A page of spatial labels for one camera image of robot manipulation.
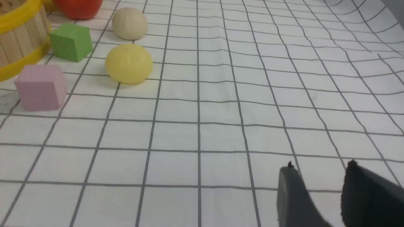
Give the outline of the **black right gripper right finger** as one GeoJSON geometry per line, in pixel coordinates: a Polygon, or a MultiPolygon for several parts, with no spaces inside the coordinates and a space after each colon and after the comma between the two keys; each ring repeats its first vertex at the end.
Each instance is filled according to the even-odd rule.
{"type": "Polygon", "coordinates": [[[345,171],[341,209],[346,227],[402,227],[404,190],[351,160],[345,171]]]}

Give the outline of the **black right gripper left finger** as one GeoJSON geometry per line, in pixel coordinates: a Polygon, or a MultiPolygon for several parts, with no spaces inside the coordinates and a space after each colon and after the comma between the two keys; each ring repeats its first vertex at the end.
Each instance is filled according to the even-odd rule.
{"type": "Polygon", "coordinates": [[[277,220],[280,227],[330,227],[312,201],[291,161],[279,170],[277,220]]]}

